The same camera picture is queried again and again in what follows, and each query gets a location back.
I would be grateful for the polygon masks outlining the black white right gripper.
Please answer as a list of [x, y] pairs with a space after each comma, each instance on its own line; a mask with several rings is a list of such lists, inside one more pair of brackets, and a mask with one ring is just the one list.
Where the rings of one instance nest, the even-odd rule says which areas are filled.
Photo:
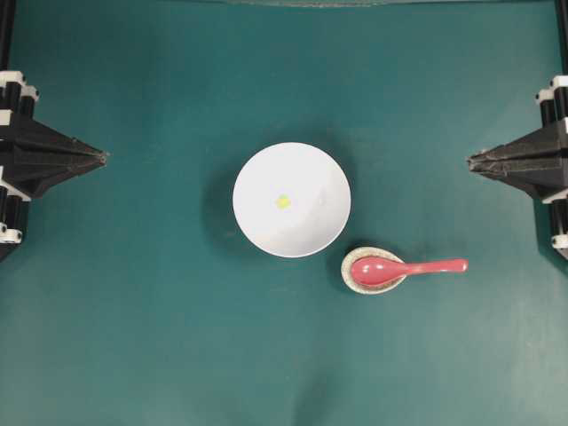
[[[544, 128], [505, 145], [473, 154], [469, 170], [500, 181], [548, 205], [550, 244], [567, 258], [567, 149], [560, 148], [560, 133], [567, 135], [567, 75], [553, 77], [536, 95]], [[535, 160], [557, 156], [559, 160]]]

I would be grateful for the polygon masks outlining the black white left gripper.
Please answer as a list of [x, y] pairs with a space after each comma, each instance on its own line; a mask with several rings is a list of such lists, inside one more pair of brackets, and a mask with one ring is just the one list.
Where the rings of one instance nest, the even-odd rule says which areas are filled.
[[31, 198], [107, 164], [106, 152], [31, 119], [38, 99], [20, 71], [1, 72], [2, 244], [22, 243]]

